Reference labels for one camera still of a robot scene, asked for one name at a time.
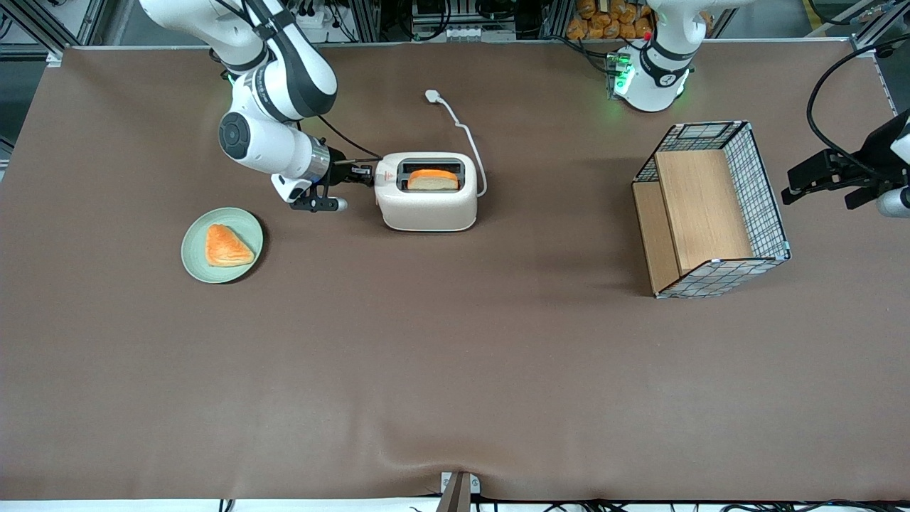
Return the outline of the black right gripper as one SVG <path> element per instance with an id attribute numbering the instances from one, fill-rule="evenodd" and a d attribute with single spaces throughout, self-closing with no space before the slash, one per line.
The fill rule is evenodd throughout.
<path id="1" fill-rule="evenodd" d="M 347 156 L 335 148 L 328 148 L 329 167 L 326 173 L 326 186 L 334 187 L 338 184 L 347 182 L 373 187 L 375 179 L 373 178 L 373 166 L 371 165 L 354 165 L 346 163 Z"/>

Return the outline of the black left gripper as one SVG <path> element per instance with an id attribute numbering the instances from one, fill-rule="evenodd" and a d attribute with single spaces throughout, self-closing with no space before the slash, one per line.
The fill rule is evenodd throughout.
<path id="1" fill-rule="evenodd" d="M 909 208 L 909 127 L 907 117 L 894 117 L 871 132 L 853 154 L 867 168 L 864 181 L 846 195 L 846 208 L 874 201 L 877 208 Z M 788 171 L 782 202 L 789 206 L 808 194 L 854 187 L 854 162 L 835 150 L 822 150 Z"/>

